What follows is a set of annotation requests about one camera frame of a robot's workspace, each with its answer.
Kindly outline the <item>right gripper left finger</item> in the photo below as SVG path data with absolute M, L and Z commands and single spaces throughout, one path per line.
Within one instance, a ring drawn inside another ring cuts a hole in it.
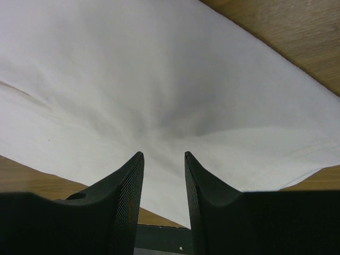
M 132 254 L 144 156 L 67 199 L 1 193 L 1 254 Z

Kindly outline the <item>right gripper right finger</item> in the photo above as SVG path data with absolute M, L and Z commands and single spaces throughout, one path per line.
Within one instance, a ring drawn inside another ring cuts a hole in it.
M 184 163 L 195 254 L 339 254 L 339 191 L 241 192 Z

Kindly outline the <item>white t shirt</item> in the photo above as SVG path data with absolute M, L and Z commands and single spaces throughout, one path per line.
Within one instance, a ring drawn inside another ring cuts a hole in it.
M 240 191 L 339 164 L 339 98 L 198 1 L 1 1 L 1 155 L 190 226 L 184 153 Z

